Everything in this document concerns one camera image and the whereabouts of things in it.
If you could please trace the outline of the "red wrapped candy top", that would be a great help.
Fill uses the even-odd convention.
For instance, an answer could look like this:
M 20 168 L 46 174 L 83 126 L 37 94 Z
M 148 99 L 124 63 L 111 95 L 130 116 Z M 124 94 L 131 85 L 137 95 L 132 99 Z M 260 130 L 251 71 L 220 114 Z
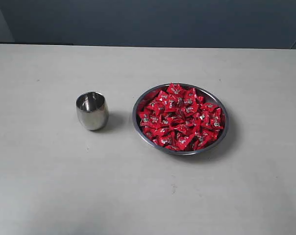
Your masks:
M 167 93 L 182 97 L 186 90 L 180 84 L 171 83 L 167 88 Z

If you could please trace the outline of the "red wrapped candy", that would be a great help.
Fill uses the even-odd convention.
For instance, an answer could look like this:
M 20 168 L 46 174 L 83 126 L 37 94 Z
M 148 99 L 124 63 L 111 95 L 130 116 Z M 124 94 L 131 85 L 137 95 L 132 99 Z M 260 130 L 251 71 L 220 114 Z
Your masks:
M 214 129 L 214 130 L 223 130 L 224 129 L 224 123 L 223 123 L 222 118 L 220 116 L 211 116 L 210 117 L 210 125 L 212 126 L 212 129 Z
M 150 113 L 147 112 L 139 112 L 138 116 L 140 118 L 140 126 L 150 126 Z
M 186 90 L 180 84 L 171 83 L 167 88 L 167 93 L 182 97 Z
M 192 142 L 194 137 L 195 137 L 195 134 L 191 134 L 189 136 L 180 136 L 175 141 L 175 146 L 178 148 L 179 151 L 185 151 L 185 149 Z

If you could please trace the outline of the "stainless steel plate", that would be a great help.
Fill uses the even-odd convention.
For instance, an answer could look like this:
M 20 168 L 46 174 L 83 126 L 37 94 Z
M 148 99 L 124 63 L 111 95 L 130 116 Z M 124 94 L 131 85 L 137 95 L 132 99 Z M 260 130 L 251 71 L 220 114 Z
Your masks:
M 228 113 L 223 104 L 210 92 L 179 83 L 184 96 L 167 93 L 170 84 L 163 84 L 144 92 L 133 107 L 132 121 L 139 136 L 152 147 L 167 154 L 191 156 L 217 146 L 229 128 Z M 150 126 L 140 126 L 139 112 L 150 113 Z M 211 116 L 220 116 L 223 130 L 214 130 Z M 195 134 L 185 151 L 179 151 L 175 141 L 180 136 Z

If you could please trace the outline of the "stainless steel cup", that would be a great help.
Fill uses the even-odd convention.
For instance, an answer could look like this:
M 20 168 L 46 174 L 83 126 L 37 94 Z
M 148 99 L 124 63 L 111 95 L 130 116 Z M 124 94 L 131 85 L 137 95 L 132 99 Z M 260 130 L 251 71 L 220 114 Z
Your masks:
M 102 94 L 84 93 L 77 98 L 75 104 L 78 120 L 85 129 L 96 131 L 107 124 L 109 111 Z

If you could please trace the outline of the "red wrapped candy front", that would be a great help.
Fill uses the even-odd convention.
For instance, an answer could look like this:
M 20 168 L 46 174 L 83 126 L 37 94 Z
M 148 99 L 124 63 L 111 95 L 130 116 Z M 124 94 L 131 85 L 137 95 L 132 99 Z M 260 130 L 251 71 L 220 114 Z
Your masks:
M 191 134 L 189 136 L 180 136 L 175 141 L 175 146 L 178 148 L 179 151 L 185 151 L 185 149 L 192 142 L 194 137 L 195 137 L 195 134 Z

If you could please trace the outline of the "red wrapped candy right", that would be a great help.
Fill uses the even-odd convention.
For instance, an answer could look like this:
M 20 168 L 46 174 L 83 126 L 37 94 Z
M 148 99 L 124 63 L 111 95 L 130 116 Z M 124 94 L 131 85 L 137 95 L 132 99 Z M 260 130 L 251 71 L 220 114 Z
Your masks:
M 224 129 L 224 123 L 223 123 L 222 118 L 220 116 L 211 116 L 210 117 L 210 125 L 212 126 L 212 129 L 214 129 L 214 130 L 223 130 Z

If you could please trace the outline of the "red wrapped candy left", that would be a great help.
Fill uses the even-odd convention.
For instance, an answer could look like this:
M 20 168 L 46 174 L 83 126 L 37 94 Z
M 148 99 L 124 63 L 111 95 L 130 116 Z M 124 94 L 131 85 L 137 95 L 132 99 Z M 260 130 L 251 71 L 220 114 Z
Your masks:
M 150 113 L 147 112 L 139 112 L 138 116 L 140 118 L 140 126 L 150 126 Z

